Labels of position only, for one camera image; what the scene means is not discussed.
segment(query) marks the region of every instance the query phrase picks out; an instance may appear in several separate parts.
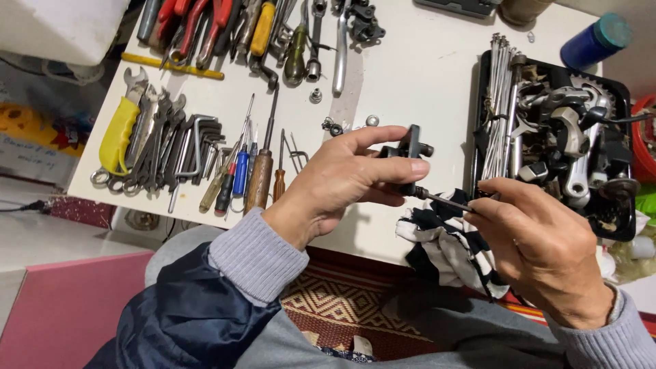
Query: chainring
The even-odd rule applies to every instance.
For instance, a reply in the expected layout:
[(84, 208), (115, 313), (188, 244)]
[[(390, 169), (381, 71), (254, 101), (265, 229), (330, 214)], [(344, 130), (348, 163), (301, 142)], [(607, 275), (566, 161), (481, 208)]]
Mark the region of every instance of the chainring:
[(572, 74), (569, 78), (572, 82), (572, 86), (575, 88), (584, 89), (591, 93), (594, 91), (598, 97), (605, 97), (606, 103), (602, 106), (608, 109), (606, 118), (615, 118), (615, 95), (611, 94), (607, 89), (604, 89), (604, 86), (600, 85), (598, 82), (592, 81), (589, 77)]

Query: hand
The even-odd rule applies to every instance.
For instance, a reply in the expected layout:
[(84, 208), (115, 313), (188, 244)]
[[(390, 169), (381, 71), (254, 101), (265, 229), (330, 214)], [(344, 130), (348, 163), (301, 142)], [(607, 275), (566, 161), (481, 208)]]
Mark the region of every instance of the hand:
[(430, 165), (421, 159), (377, 159), (379, 152), (368, 148), (398, 141), (406, 132), (395, 125), (365, 127), (326, 141), (262, 218), (302, 250), (315, 237), (330, 233), (350, 204), (402, 206), (405, 200), (389, 184), (418, 181)]
[(501, 200), (474, 200), (478, 214), (464, 218), (489, 244), (504, 280), (562, 326), (605, 326), (614, 293), (602, 280), (588, 221), (532, 184), (494, 178), (478, 186)]

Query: person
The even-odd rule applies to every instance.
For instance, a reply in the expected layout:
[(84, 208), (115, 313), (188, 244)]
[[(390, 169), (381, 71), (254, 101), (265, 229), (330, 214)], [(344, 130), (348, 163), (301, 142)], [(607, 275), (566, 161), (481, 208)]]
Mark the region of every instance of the person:
[(278, 296), (307, 265), (305, 245), (335, 229), (347, 206), (402, 206), (394, 185), (428, 174), (424, 160), (378, 159), (369, 148), (406, 132), (366, 127), (333, 138), (266, 210), (252, 209), (226, 232), (199, 226), (167, 242), (185, 255), (155, 255), (151, 263), (168, 265), (130, 300), (116, 337), (87, 368), (656, 368), (656, 344), (631, 297), (600, 276), (588, 222), (539, 187), (503, 178), (478, 183), (501, 198), (471, 201), (475, 212), (464, 218), (489, 243), (504, 280), (544, 311), (548, 328), (488, 301), (422, 287), (390, 299), (384, 313), (452, 351), (360, 364), (310, 345)]

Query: black and white rag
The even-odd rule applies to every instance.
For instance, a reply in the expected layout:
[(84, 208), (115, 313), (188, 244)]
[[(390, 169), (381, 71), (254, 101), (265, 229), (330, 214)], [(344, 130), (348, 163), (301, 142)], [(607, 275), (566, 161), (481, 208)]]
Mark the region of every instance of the black and white rag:
[[(438, 196), (458, 204), (469, 201), (457, 188)], [(406, 210), (396, 223), (396, 234), (415, 242), (405, 260), (420, 277), (435, 280), (440, 286), (467, 286), (492, 300), (508, 292), (508, 285), (495, 270), (487, 242), (462, 218), (462, 210), (427, 200), (421, 209)]]

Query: workbench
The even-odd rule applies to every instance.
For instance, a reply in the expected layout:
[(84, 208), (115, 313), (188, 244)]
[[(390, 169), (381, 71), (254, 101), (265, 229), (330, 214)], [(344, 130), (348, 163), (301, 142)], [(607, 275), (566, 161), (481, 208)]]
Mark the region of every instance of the workbench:
[[(298, 8), (301, 3), (297, 3), (297, 9), (290, 18), (292, 27), (300, 19)], [(331, 93), (335, 65), (333, 51), (320, 50), (323, 76), (317, 83), (304, 81), (295, 88), (281, 83), (271, 143), (274, 168), (278, 165), (280, 129), (285, 129), (288, 140), (289, 133), (293, 133), (298, 149), (312, 155), (323, 141), (330, 138), (321, 129), (325, 117), (332, 116), (338, 123), (346, 120), (347, 124), (351, 123), (350, 119), (354, 127), (359, 127), (364, 125), (367, 116), (375, 114), (380, 118), (380, 125), (421, 126), (421, 141), (435, 148), (434, 155), (428, 159), (430, 174), (419, 182), (421, 186), (433, 193), (454, 187), (468, 188), (473, 152), (470, 132), (476, 108), (472, 102), (473, 91), (478, 84), (478, 60), (489, 49), (492, 34), (499, 32), (507, 36), (511, 45), (529, 58), (562, 65), (560, 47), (597, 19), (573, 9), (552, 5), (534, 25), (517, 29), (496, 16), (478, 20), (420, 6), (411, 0), (373, 0), (372, 4), (377, 6), (376, 17), (386, 30), (386, 35), (379, 45), (368, 47), (354, 46), (348, 38), (347, 83), (340, 98), (333, 98)], [(535, 35), (534, 43), (528, 40), (529, 31)], [(335, 45), (336, 38), (337, 17), (327, 12), (323, 18), (321, 42)], [(136, 28), (126, 52), (158, 57), (139, 45)], [(306, 49), (305, 60), (308, 58), (309, 50)], [(272, 57), (267, 59), (267, 65), (271, 68), (275, 67), (275, 62)], [(180, 93), (186, 95), (184, 110), (187, 116), (216, 116), (223, 124), (229, 147), (239, 138), (251, 93), (255, 93), (251, 118), (258, 125), (258, 143), (261, 147), (272, 102), (266, 81), (250, 74), (242, 64), (231, 64), (229, 58), (215, 58), (214, 63), (217, 65), (213, 65), (213, 69), (225, 73), (223, 81), (174, 75), (170, 71), (158, 71), (151, 67), (145, 69), (150, 83), (158, 90), (165, 87), (173, 99)], [(128, 197), (110, 194), (106, 188), (98, 189), (91, 184), (89, 176), (100, 168), (100, 141), (121, 96), (125, 94), (123, 71), (126, 67), (132, 68), (134, 73), (139, 69), (138, 64), (121, 62), (68, 193), (97, 202), (231, 228), (242, 218), (241, 214), (231, 212), (225, 221), (223, 217), (214, 215), (212, 210), (205, 214), (198, 211), (209, 181), (203, 181), (200, 186), (193, 186), (191, 182), (182, 184), (172, 214), (167, 212), (171, 195), (166, 188), (155, 195), (142, 190), (137, 196)], [(282, 81), (282, 70), (276, 71)], [(596, 73), (601, 75), (601, 72), (599, 67)], [(308, 97), (316, 87), (321, 89), (323, 100), (312, 104)], [(296, 173), (288, 155), (285, 155), (283, 165), (287, 172), (285, 182), (289, 186)], [(316, 238), (311, 245), (406, 265), (404, 257), (413, 244), (395, 235), (396, 221), (406, 208), (420, 203), (421, 200), (408, 198), (406, 205), (399, 208), (354, 204), (347, 209), (344, 219), (332, 233)], [(241, 200), (235, 200), (234, 206), (241, 209)]]

